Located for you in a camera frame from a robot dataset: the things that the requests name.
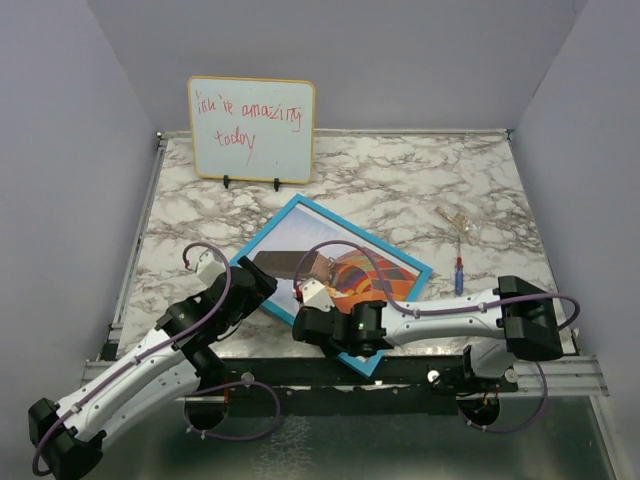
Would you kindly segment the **blue picture frame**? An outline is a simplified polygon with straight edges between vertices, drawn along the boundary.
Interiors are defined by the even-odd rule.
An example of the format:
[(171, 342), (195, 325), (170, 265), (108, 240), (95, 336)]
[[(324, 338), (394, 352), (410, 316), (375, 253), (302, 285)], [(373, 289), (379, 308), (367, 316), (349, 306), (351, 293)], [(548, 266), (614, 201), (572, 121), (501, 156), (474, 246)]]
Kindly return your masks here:
[(278, 282), (262, 308), (292, 326), (298, 311), (293, 279), (313, 278), (335, 306), (348, 313), (355, 303), (418, 299), (432, 268), (298, 194), (258, 230), (231, 260), (247, 256)]

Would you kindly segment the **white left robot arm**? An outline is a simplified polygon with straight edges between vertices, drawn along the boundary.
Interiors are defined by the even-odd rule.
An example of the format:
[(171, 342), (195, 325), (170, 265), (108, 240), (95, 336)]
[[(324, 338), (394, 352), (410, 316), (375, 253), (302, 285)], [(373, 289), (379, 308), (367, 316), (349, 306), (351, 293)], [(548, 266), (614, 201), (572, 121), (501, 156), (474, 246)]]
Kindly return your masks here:
[(225, 263), (204, 290), (170, 305), (128, 354), (76, 392), (28, 410), (32, 471), (80, 479), (106, 445), (155, 408), (238, 386), (211, 346), (277, 289), (247, 257)]

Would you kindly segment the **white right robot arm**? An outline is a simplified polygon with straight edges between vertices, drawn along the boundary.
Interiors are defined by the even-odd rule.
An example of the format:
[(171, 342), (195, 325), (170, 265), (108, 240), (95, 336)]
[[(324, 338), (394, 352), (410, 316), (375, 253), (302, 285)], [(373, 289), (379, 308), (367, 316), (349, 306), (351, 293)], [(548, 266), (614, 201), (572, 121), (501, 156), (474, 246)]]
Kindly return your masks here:
[(298, 290), (292, 337), (326, 355), (372, 357), (426, 339), (477, 337), (459, 367), (461, 383), (481, 391), (516, 360), (558, 360), (564, 350), (554, 299), (517, 277), (501, 276), (493, 289), (453, 299), (398, 303), (360, 300), (341, 311), (315, 280)]

